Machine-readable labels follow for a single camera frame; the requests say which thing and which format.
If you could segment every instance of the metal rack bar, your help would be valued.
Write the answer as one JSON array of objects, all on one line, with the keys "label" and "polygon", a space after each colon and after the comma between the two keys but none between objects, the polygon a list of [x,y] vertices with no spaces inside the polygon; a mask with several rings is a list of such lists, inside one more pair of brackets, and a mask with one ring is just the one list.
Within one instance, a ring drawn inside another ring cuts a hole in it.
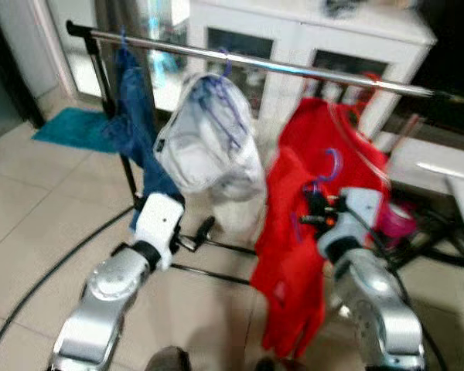
[{"label": "metal rack bar", "polygon": [[[72,36],[86,37],[91,36],[94,39],[113,44],[121,44],[121,36],[111,32],[104,32],[91,27],[74,25],[71,21],[67,21],[67,31]],[[214,50],[197,48],[195,46],[184,46],[173,43],[166,43],[152,39],[126,36],[125,41],[128,45],[132,45],[143,49],[160,50],[168,53],[183,54],[186,56],[195,56],[205,60],[228,61],[237,66],[254,66],[263,70],[269,70],[276,73],[285,73],[289,75],[309,77],[317,80],[328,80],[336,83],[355,85],[359,87],[367,87],[377,90],[386,90],[392,93],[409,96],[409,97],[441,97],[446,100],[461,101],[464,98],[452,94],[443,93],[437,90],[428,89],[425,87],[416,87],[404,83],[395,83],[386,80],[372,80],[369,77],[355,75],[351,73],[335,72],[323,68],[313,68],[306,66],[297,66],[290,63],[279,63],[254,56],[242,56],[235,53],[222,53]]]}]

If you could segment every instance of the black power cord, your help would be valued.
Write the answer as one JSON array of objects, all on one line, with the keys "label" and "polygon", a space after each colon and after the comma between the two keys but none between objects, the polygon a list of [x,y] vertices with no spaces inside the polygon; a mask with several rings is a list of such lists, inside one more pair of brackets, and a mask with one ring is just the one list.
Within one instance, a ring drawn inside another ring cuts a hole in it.
[{"label": "black power cord", "polygon": [[[387,261],[387,269],[388,271],[395,277],[397,280],[397,283],[399,287],[401,288],[402,291],[402,296],[404,303],[408,305],[410,308],[413,308],[412,303],[411,303],[411,298],[409,297],[409,293],[407,289],[404,286],[404,282],[402,282],[401,276],[397,272],[397,270],[394,268],[390,257],[387,254],[387,251],[385,250],[385,245],[383,242],[381,242],[380,237],[374,232],[374,230],[364,221],[364,219],[356,213],[354,210],[350,209],[349,207],[346,208],[346,210],[350,213],[350,215],[354,216],[354,218],[370,233],[371,237],[373,237],[373,241],[375,245],[377,246],[378,251],[380,252],[381,256]],[[423,335],[430,345],[430,348],[432,348],[433,353],[435,354],[436,359],[438,360],[438,364],[440,365],[440,369],[442,371],[448,371],[447,364],[445,363],[445,360],[443,358],[442,352],[440,352],[440,348],[437,346],[435,340],[433,340],[432,336],[426,329],[425,325],[421,322],[421,327],[423,329]]]},{"label": "black power cord", "polygon": [[129,206],[127,209],[120,212],[118,215],[113,217],[112,219],[108,220],[102,226],[99,226],[92,234],[86,237],[84,240],[80,241],[71,251],[65,254],[62,259],[60,259],[48,272],[46,272],[40,279],[35,283],[32,288],[24,295],[21,301],[15,306],[15,308],[10,312],[9,316],[5,320],[4,324],[0,328],[0,341],[2,340],[3,335],[9,329],[10,324],[14,321],[17,314],[22,310],[24,305],[28,302],[28,300],[38,291],[38,289],[46,282],[48,279],[56,272],[60,267],[62,267],[76,252],[78,252],[81,248],[83,248],[88,242],[94,239],[99,233],[106,230],[109,226],[114,224],[115,222],[119,221],[120,218],[127,215],[134,207]]}]

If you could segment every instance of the teal rug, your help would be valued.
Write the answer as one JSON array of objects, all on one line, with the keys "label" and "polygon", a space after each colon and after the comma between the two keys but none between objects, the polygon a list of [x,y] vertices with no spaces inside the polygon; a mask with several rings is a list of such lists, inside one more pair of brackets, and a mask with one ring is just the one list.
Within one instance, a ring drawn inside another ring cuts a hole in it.
[{"label": "teal rug", "polygon": [[32,139],[115,153],[114,147],[102,133],[106,124],[107,117],[103,112],[66,108],[39,129]]}]

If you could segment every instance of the tiled floor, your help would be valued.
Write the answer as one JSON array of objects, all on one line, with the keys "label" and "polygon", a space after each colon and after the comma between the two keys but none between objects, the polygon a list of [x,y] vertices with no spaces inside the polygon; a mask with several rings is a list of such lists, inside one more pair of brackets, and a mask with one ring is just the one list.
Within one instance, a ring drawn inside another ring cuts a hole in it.
[{"label": "tiled floor", "polygon": [[[32,133],[23,124],[0,138],[0,324],[59,257],[131,202],[117,156],[31,141]],[[210,214],[205,200],[188,199],[185,231]],[[105,230],[37,292],[0,345],[0,370],[44,369],[87,274],[127,240],[130,218]],[[217,247],[180,251],[176,260],[244,278],[254,267],[254,259]],[[420,260],[403,274],[450,370],[464,370],[464,271]],[[266,303],[251,288],[182,271],[154,274],[128,313],[111,369],[143,370],[155,351],[173,344],[189,350],[195,370],[251,370],[264,355],[265,316]],[[313,370],[363,370],[352,325],[329,312],[304,361]]]}]

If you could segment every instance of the cabinet door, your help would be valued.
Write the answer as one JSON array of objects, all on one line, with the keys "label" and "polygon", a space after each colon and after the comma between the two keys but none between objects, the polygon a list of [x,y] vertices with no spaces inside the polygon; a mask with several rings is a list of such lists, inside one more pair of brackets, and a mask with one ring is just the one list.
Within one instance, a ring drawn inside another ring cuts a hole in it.
[{"label": "cabinet door", "polygon": [[[229,53],[288,62],[295,22],[191,2],[189,44]],[[205,70],[222,74],[224,63],[189,58],[190,72]],[[254,67],[232,66],[228,75],[249,100],[258,138],[268,136],[277,114],[283,76]]]},{"label": "cabinet door", "polygon": [[[317,66],[348,73],[371,72],[382,79],[408,83],[428,53],[428,48],[401,41],[364,35],[322,26],[299,24],[293,42],[292,63]],[[300,77],[285,77],[282,113],[292,111],[304,95],[319,95],[327,100],[350,104],[357,88],[333,83],[304,81]],[[371,137],[388,119],[399,96],[376,92],[360,119],[360,130]]]}]

